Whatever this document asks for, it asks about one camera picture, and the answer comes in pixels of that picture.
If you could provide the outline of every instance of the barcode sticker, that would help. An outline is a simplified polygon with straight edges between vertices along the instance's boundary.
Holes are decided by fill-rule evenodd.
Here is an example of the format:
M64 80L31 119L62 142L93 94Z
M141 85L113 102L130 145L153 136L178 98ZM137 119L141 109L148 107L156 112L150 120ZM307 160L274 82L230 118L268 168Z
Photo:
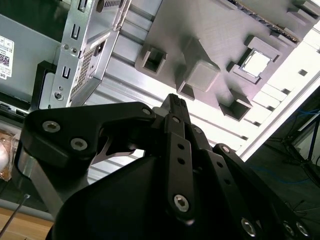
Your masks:
M0 36L0 79L11 78L15 43L3 36Z

